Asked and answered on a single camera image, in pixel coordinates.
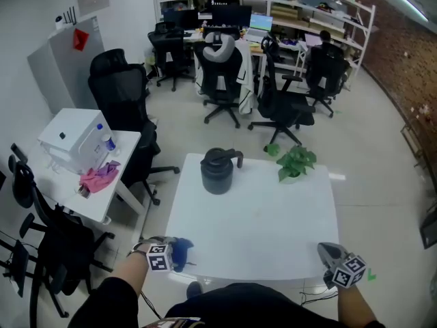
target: white shelving unit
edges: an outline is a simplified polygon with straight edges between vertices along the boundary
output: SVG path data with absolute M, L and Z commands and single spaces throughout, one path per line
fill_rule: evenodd
M 155 16 L 156 16 L 157 22 L 162 18 L 162 13 L 161 13 L 162 4 L 167 3 L 167 2 L 176 2 L 176 1 L 188 1 L 188 4 L 190 5 L 189 1 L 192 1 L 192 0 L 154 0 Z M 353 47 L 361 52 L 360 57 L 358 59 L 356 59 L 354 61 L 352 61 L 352 60 L 349 61 L 349 64 L 352 67 L 352 74 L 349 76 L 347 86 L 349 89 L 352 87 L 352 83 L 355 80 L 356 74 L 360 70 L 361 64 L 363 62 L 364 54 L 365 54 L 365 51 L 367 48 L 367 44 L 369 42 L 370 31 L 371 31 L 371 28 L 373 25 L 373 19 L 374 19 L 375 11 L 376 11 L 376 7 L 374 5 L 369 7 L 369 6 L 365 6 L 361 3 L 355 2 L 353 0 L 340 0 L 340 2 L 342 2 L 343 4 L 346 4 L 346 5 L 349 5 L 349 6 L 356 8 L 356 15 L 354 16 L 354 18 L 356 20 L 360 21 L 359 23 L 357 23 L 357 22 L 350 20 L 351 16 L 348 16 L 346 14 L 337 15 L 337 14 L 332 14 L 330 12 L 325 12 L 325 11 L 319 10 L 313 6 L 305 5 L 298 0 L 252 0 L 252 1 L 265 1 L 266 2 L 266 11 L 267 11 L 268 16 L 270 16 L 272 4 L 273 3 L 280 3 L 281 5 L 287 5 L 287 6 L 290 6 L 293 8 L 301 8 L 304 11 L 316 12 L 317 14 L 320 14 L 322 16 L 328 16 L 328 17 L 333 18 L 335 20 L 341 21 L 342 23 L 346 23 L 346 24 L 353 26 L 351 36 L 348 39 L 341 38 L 338 35 L 331 33 L 332 39 L 335 40 L 336 42 L 346 44 L 346 45 L 351 46 L 351 47 Z M 364 25 L 364 23 L 363 23 L 363 18 L 361 16 L 361 14 L 363 12 L 369 13 L 369 19 L 368 19 L 369 24 L 368 25 Z M 273 18 L 273 24 L 278 25 L 278 26 L 282 26 L 282 27 L 303 30 L 303 31 L 307 31 L 309 33 L 314 33 L 314 34 L 319 34 L 320 30 L 323 29 L 323 26 L 320 26 L 319 29 L 316 29 L 314 27 L 310 27 L 310 24 L 308 22 L 304 22 L 301 20 L 288 20 L 288 19 L 277 18 L 277 17 Z M 356 41 L 356 37 L 359 33 L 363 33 L 363 35 L 364 35 L 364 43 L 362 43 L 362 44 L 360 44 Z M 285 49 L 289 49 L 289 47 L 287 47 L 287 45 L 284 45 L 284 44 L 280 44 L 280 47 L 285 48 Z M 295 66 L 287 65 L 287 64 L 275 64 L 275 66 L 277 66 L 278 68 L 288 69 L 288 70 L 295 69 Z

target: black shirt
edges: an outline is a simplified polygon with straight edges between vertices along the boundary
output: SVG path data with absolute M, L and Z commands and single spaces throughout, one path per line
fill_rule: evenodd
M 110 277 L 92 292 L 68 327 L 138 328 L 137 315 L 138 299 L 133 288 L 122 279 Z M 188 299 L 173 306 L 166 319 L 174 320 L 174 327 L 180 328 L 345 327 L 297 305 L 280 292 L 253 283 L 231 284 Z M 383 326 L 372 322 L 366 328 L 379 327 Z

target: white floor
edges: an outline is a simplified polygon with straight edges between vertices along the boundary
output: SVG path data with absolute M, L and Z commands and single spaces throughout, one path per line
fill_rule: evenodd
M 205 153 L 213 147 L 234 147 L 243 151 L 246 158 L 269 159 L 262 148 L 273 131 L 256 127 L 247 130 L 250 121 L 264 120 L 257 111 L 245 117 L 237 115 L 240 129 L 234 128 L 226 113 L 206 125 L 203 118 L 214 106 L 203 107 L 193 84 L 181 80 L 176 92 L 170 88 L 170 82 L 164 82 L 160 88 L 151 86 L 152 95 L 147 100 L 147 112 L 158 118 L 158 144 L 162 149 L 154 159 L 155 166 L 182 167 L 187 153 Z M 346 249 L 361 255 L 377 275 L 371 282 L 366 276 L 358 285 L 376 316 L 387 327 L 420 327 L 432 309 L 429 283 L 437 268 L 437 247 L 423 250 L 419 235 L 423 214 L 432 203 L 432 188 L 421 170 L 414 168 L 416 161 L 399 132 L 404 125 L 400 115 L 364 70 L 357 76 L 351 92 L 344 90 L 338 95 L 333 109 L 336 114 L 330 119 L 324 108 L 318 107 L 315 125 L 301 127 L 296 136 L 317 154 L 319 164 L 336 174 L 337 179 L 331 182 L 340 241 Z M 292 146 L 292 141 L 282 134 L 277 143 L 282 151 Z M 178 185 L 178 176 L 172 173 L 151 178 L 161 205 L 151 207 L 144 237 L 165 233 Z M 141 185 L 133 189 L 140 198 L 144 196 Z M 108 229 L 115 233 L 116 239 L 107 241 L 106 247 L 98 252 L 98 258 L 110 267 L 122 261 L 130 249 L 135 214 L 114 201 L 111 216 L 113 222 Z M 94 271 L 94 274 L 94 286 L 97 286 L 105 273 Z M 186 287 L 193 280 L 173 273 L 150 273 L 143 289 L 158 313 L 165 315 L 172 305 L 185 300 Z M 216 278 L 198 280 L 206 290 L 231 283 Z M 318 278 L 262 284 L 299 303 L 300 292 L 317 294 L 326 289 Z M 59 318 L 46 291 L 41 289 L 41 293 L 39 327 L 66 327 L 68 319 Z M 72 316 L 86 297 L 85 284 L 81 284 L 72 296 L 60 296 L 60 301 Z M 337 318 L 336 298 L 307 307 L 322 316 Z M 140 299 L 140 327 L 155 319 Z

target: gray neck pillow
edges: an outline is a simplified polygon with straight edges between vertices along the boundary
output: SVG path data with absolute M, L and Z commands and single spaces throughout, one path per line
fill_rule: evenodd
M 208 44 L 212 44 L 214 41 L 214 33 L 209 33 L 205 38 L 205 42 Z M 203 56 L 208 61 L 224 63 L 231 57 L 235 49 L 234 38 L 227 34 L 221 34 L 221 42 L 221 48 L 219 48 L 217 51 L 214 51 L 211 47 L 206 47 L 203 49 Z

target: tile floor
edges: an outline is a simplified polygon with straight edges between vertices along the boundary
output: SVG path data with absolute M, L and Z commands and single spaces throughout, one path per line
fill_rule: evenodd
M 151 85 L 147 111 L 158 119 L 158 144 L 162 152 L 154 159 L 155 166 L 182 167 L 189 152 L 205 153 L 209 148 L 222 147 L 241 150 L 252 159 L 269 159 L 262 148 L 269 142 L 272 131 L 254 128 L 252 120 L 263 120 L 257 111 L 241 116 L 240 129 L 235 129 L 224 113 L 203 123 L 212 105 L 203 107 L 193 91 L 193 84 L 178 83 L 176 92 L 169 82 L 160 88 Z M 399 133 L 404 122 L 390 100 L 362 70 L 351 92 L 344 90 L 333 103 L 336 111 L 330 119 L 323 107 L 318 107 L 315 125 L 301 127 L 297 136 L 304 146 L 314 151 L 318 163 L 332 173 L 332 186 L 339 223 L 341 243 L 360 254 L 377 279 L 359 284 L 376 316 L 387 327 L 420 327 L 425 315 L 432 310 L 429 282 L 437 268 L 437 247 L 423 250 L 418 226 L 434 196 L 428 180 L 420 169 L 407 143 Z M 291 140 L 279 135 L 282 150 L 292 146 Z M 159 207 L 152 206 L 147 215 L 143 236 L 164 234 L 171 205 L 178 186 L 178 176 L 162 173 L 152 176 L 161 199 Z M 141 185 L 132 187 L 140 199 Z M 98 252 L 98 259 L 107 266 L 116 266 L 130 249 L 132 218 L 135 214 L 121 202 L 114 200 L 107 226 L 116 239 L 108 240 Z M 105 273 L 94 269 L 94 286 Z M 144 292 L 156 310 L 164 315 L 174 304 L 185 300 L 185 290 L 195 278 L 174 273 L 150 273 Z M 220 288 L 231 281 L 217 278 L 198 278 L 206 290 Z M 300 292 L 323 297 L 326 287 L 320 278 L 296 281 L 261 282 L 290 299 L 301 302 Z M 66 327 L 68 319 L 56 314 L 48 295 L 41 290 L 38 312 L 39 327 Z M 60 301 L 71 313 L 86 299 L 85 284 L 70 297 Z M 337 318 L 336 298 L 307 306 L 329 318 Z M 140 327 L 153 322 L 154 314 L 139 301 Z

